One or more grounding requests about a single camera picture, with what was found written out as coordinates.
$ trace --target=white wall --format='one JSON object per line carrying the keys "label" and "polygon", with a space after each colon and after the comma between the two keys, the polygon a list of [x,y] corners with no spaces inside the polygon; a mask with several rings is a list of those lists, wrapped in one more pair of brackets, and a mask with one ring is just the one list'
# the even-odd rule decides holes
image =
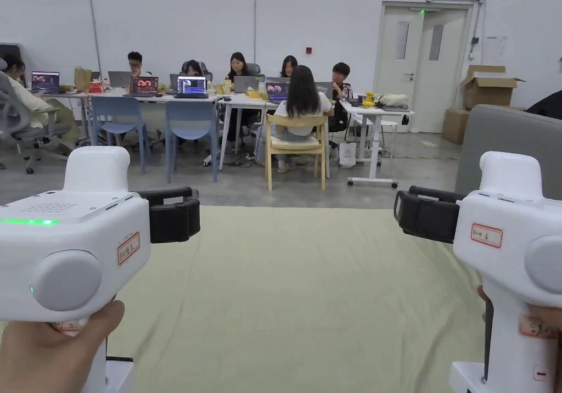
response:
{"label": "white wall", "polygon": [[269,74],[294,55],[315,79],[330,80],[332,66],[343,61],[354,90],[370,91],[383,1],[424,0],[257,0],[257,62]]}
{"label": "white wall", "polygon": [[[371,90],[383,1],[425,0],[257,0],[257,62],[264,73],[276,75],[283,58],[294,55],[320,81],[330,79],[331,67],[344,61],[355,90]],[[126,70],[133,49],[143,54],[144,68],[165,82],[189,59],[204,61],[215,81],[228,72],[233,51],[252,62],[254,0],[93,3],[102,70]],[[47,4],[52,5],[48,15]],[[136,6],[144,12],[137,13]],[[483,29],[485,36],[507,36],[504,65],[527,81],[515,90],[512,104],[530,106],[560,90],[561,0],[486,0],[482,12],[478,36],[485,40]],[[0,42],[24,46],[28,72],[60,70],[62,82],[71,83],[76,65],[97,69],[88,0],[0,0],[0,18]],[[305,55],[307,46],[312,55]],[[473,61],[467,51],[463,74],[469,64],[480,63],[481,49],[482,43]]]}
{"label": "white wall", "polygon": [[88,0],[0,0],[0,43],[23,47],[26,76],[59,71],[74,84],[74,67],[97,69]]}
{"label": "white wall", "polygon": [[230,71],[233,52],[254,57],[254,0],[93,0],[102,71],[128,70],[138,50],[143,69],[169,83],[190,59],[216,80]]}

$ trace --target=white door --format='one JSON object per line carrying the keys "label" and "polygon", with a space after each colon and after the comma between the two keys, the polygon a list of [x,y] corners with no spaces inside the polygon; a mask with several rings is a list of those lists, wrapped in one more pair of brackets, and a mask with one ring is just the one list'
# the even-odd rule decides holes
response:
{"label": "white door", "polygon": [[[375,93],[406,94],[412,102],[423,21],[420,12],[405,7],[385,7]],[[400,132],[407,130],[401,125],[401,117],[385,116],[383,119],[397,122]]]}
{"label": "white door", "polygon": [[412,131],[440,133],[454,106],[466,10],[425,12],[412,103]]}

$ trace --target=wooden chair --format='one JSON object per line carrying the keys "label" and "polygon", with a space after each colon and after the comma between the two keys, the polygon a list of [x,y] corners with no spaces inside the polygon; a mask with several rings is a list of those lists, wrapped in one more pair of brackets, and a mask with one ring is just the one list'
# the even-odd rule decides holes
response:
{"label": "wooden chair", "polygon": [[[317,137],[310,136],[305,141],[285,141],[272,136],[271,124],[283,127],[316,127]],[[326,189],[326,149],[322,140],[326,140],[326,117],[285,117],[265,116],[265,176],[269,190],[272,190],[272,155],[274,154],[305,154],[314,155],[314,178],[318,178],[318,160],[322,167],[322,190]]]}

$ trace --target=round gray button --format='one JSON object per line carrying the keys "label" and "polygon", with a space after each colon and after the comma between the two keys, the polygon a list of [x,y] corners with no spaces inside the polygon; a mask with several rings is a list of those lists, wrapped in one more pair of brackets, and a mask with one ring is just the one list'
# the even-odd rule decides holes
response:
{"label": "round gray button", "polygon": [[31,276],[31,292],[42,306],[71,311],[94,297],[102,281],[99,261],[87,251],[65,250],[45,257]]}
{"label": "round gray button", "polygon": [[525,268],[531,280],[553,294],[562,294],[562,236],[535,239],[525,255]]}

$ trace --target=red box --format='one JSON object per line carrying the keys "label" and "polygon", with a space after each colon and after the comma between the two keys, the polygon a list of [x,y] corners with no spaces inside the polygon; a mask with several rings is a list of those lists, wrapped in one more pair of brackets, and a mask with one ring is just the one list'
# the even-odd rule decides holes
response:
{"label": "red box", "polygon": [[101,82],[98,82],[98,83],[92,82],[92,84],[90,85],[90,93],[94,93],[94,94],[103,93]]}

